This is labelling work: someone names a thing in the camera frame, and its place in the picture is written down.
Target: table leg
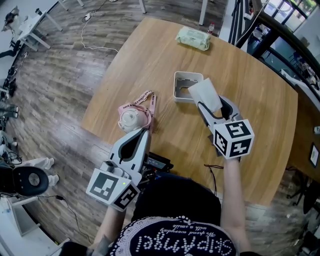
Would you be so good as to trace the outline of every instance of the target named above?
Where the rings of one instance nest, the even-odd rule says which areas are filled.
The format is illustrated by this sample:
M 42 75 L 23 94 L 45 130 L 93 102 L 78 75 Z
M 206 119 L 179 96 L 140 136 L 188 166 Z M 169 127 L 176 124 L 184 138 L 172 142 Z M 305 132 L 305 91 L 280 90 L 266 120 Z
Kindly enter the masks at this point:
M 77 0 L 77 1 L 81 7 L 84 6 L 84 3 L 81 0 Z
M 40 28 L 36 28 L 35 31 L 37 31 L 40 35 L 42 35 L 42 36 L 44 36 L 44 37 L 48 35 L 47 32 L 44 32 L 44 31 L 43 31 L 42 29 L 40 29 Z
M 69 9 L 62 3 L 61 0 L 58 0 L 59 4 L 66 10 L 68 11 Z
M 146 6 L 145 6 L 145 0 L 139 0 L 141 11 L 143 14 L 147 13 Z
M 42 44 L 44 47 L 50 49 L 51 46 L 49 44 L 47 44 L 45 41 L 43 41 L 41 38 L 39 38 L 37 35 L 35 35 L 34 33 L 30 34 L 31 37 L 33 37 L 35 40 L 37 40 L 40 44 Z
M 201 14 L 200 14 L 200 20 L 199 20 L 199 25 L 201 26 L 204 24 L 207 4 L 208 4 L 208 0 L 202 0 L 202 8 L 201 8 Z
M 32 45 L 31 43 L 28 43 L 26 40 L 20 39 L 20 41 L 23 42 L 24 44 L 26 44 L 27 46 L 29 46 L 32 50 L 34 50 L 36 52 L 38 51 L 38 49 L 34 45 Z
M 60 25 L 58 23 L 56 23 L 56 21 L 48 13 L 46 13 L 45 16 L 47 16 L 47 18 L 53 23 L 53 25 L 55 25 L 55 27 L 59 31 L 62 31 L 62 27 L 60 27 Z

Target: wooden table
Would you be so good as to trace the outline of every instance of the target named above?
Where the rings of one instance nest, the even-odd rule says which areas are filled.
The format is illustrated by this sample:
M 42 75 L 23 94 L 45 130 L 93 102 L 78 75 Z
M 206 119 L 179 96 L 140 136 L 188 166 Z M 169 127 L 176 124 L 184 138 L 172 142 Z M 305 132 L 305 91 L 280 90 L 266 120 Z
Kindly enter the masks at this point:
M 304 91 L 297 86 L 298 111 L 296 126 L 288 166 L 293 166 L 320 183 L 320 158 L 316 168 L 310 159 L 312 143 L 320 151 L 320 135 L 314 133 L 314 128 L 320 126 L 320 112 Z
M 109 66 L 82 120 L 82 127 L 113 144 L 125 135 L 117 108 L 144 91 L 157 95 L 151 151 L 171 159 L 173 172 L 213 188 L 204 164 L 223 165 L 207 136 L 211 133 L 195 104 L 175 103 L 175 71 L 202 73 L 217 92 L 240 109 L 255 133 L 251 154 L 241 161 L 245 200 L 268 205 L 288 162 L 297 117 L 297 93 L 261 62 L 211 37 L 200 51 L 175 41 L 180 24 L 145 18 Z M 223 172 L 215 170 L 218 191 Z

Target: pink strap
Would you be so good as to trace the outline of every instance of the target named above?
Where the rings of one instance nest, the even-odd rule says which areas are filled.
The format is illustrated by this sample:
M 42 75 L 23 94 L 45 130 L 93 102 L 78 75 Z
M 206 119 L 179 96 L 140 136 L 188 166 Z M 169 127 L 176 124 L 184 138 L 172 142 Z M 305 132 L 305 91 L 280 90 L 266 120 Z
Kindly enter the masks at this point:
M 152 98 L 150 100 L 150 106 L 148 109 L 147 107 L 140 104 L 144 102 L 150 94 L 152 94 Z M 144 127 L 148 128 L 148 130 L 150 130 L 150 132 L 152 133 L 152 129 L 154 126 L 154 115 L 156 111 L 156 99 L 156 95 L 151 90 L 147 90 L 139 98 L 137 98 L 134 103 L 127 103 L 118 107 L 118 113 L 119 115 L 121 115 L 126 109 L 137 109 L 144 112 L 144 114 L 148 118 L 148 123 Z

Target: black t-shirt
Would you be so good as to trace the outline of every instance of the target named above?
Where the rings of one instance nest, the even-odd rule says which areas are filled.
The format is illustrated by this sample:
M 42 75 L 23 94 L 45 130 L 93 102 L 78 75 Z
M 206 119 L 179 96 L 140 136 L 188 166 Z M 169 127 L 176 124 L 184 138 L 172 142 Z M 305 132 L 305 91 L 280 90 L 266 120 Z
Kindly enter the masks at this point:
M 210 190 L 180 177 L 162 177 L 139 195 L 132 222 L 109 247 L 108 256 L 236 256 L 220 225 L 221 204 Z M 60 256 L 90 255 L 66 243 Z M 257 255 L 243 252 L 241 256 Z

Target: white chair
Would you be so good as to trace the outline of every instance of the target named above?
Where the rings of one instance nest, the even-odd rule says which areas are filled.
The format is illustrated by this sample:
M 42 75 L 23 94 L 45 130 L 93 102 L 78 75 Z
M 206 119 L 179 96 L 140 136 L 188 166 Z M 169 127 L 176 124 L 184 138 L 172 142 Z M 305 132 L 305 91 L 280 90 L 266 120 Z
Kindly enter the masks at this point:
M 81 7 L 84 6 L 84 3 L 83 3 L 81 0 L 77 0 L 77 1 L 78 1 L 79 5 L 80 5 Z M 58 0 L 58 2 L 59 2 L 59 4 L 60 4 L 66 11 L 69 10 L 69 9 L 63 4 L 62 0 Z

